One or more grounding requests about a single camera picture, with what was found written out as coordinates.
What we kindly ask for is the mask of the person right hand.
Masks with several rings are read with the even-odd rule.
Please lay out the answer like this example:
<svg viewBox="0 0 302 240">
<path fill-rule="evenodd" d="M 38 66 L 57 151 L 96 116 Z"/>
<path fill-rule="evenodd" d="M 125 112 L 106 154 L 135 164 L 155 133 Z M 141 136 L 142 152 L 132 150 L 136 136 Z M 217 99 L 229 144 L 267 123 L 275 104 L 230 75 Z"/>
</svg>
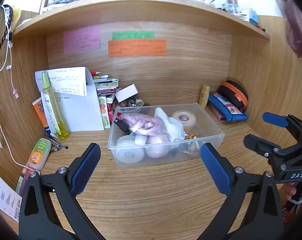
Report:
<svg viewBox="0 0 302 240">
<path fill-rule="evenodd" d="M 283 189 L 284 189 L 284 196 L 285 196 L 286 200 L 290 200 L 292 198 L 292 196 L 294 196 L 297 192 L 297 189 L 295 188 L 294 183 L 284 184 Z"/>
</svg>

